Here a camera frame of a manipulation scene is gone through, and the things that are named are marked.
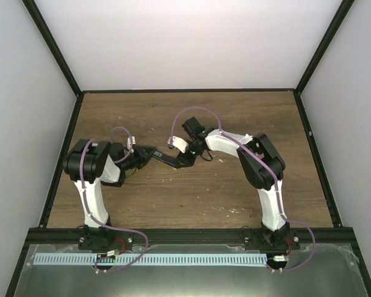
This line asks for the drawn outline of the black remote control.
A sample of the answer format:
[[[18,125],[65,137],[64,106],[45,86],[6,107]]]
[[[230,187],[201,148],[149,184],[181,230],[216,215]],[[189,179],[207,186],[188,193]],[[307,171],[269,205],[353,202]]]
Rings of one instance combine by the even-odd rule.
[[[177,158],[167,155],[165,153],[162,153],[158,150],[155,150],[153,152],[152,157],[175,169],[177,169],[179,166],[179,162]]]

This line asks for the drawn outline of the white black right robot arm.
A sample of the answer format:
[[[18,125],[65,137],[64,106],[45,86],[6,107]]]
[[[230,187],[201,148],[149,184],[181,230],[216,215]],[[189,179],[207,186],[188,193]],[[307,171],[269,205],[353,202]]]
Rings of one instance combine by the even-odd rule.
[[[195,118],[190,118],[182,126],[190,140],[171,135],[168,146],[193,155],[211,150],[237,157],[248,182],[258,191],[262,226],[267,229],[262,234],[263,244],[269,249],[282,245],[284,233],[280,229],[286,224],[282,183],[286,166],[269,138],[265,134],[233,134],[220,127],[205,129]]]

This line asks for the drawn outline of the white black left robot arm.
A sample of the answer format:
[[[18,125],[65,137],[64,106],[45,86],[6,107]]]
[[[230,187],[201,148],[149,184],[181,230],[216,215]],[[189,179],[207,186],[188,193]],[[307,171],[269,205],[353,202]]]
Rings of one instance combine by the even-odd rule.
[[[80,139],[73,146],[64,157],[63,168],[79,192],[85,226],[110,226],[101,187],[121,187],[126,171],[142,169],[155,152],[152,146],[126,147],[121,143],[94,143],[87,139]]]

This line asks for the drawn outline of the clear plastic front sheet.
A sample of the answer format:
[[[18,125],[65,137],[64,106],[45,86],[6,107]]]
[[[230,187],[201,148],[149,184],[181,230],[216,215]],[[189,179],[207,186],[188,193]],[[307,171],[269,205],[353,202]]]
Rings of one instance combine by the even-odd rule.
[[[93,265],[33,265],[37,253],[95,254],[76,246],[29,248],[15,296],[367,296],[347,245],[302,245],[289,271],[241,266],[138,266],[139,248]],[[259,254],[241,246],[160,245],[146,254]]]

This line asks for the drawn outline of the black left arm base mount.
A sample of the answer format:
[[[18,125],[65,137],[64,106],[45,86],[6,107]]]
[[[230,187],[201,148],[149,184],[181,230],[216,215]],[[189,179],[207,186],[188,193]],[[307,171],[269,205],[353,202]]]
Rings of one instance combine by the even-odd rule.
[[[108,251],[118,249],[130,250],[133,235],[129,232],[114,231],[107,228],[92,228],[87,225],[78,226],[81,231],[79,249],[91,251]]]

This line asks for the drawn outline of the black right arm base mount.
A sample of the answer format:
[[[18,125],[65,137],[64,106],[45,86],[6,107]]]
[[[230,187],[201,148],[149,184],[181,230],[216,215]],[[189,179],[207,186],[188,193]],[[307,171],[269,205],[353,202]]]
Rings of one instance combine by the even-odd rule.
[[[295,242],[291,233],[292,229],[285,225],[278,231],[271,231],[268,228],[241,228],[241,238],[248,248],[267,250],[267,251],[284,251],[285,249],[298,250],[300,245]]]

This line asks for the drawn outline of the black aluminium front rail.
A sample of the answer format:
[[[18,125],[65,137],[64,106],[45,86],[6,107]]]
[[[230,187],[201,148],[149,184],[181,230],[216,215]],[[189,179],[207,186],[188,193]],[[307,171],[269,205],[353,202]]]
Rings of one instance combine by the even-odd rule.
[[[241,238],[241,228],[233,229],[142,229],[148,237],[148,245],[159,244],[240,244],[247,247]],[[356,236],[350,227],[314,228],[317,243],[357,245]],[[144,246],[143,236],[133,234],[132,246]],[[30,244],[79,244],[81,231],[77,228],[31,228],[25,246]]]

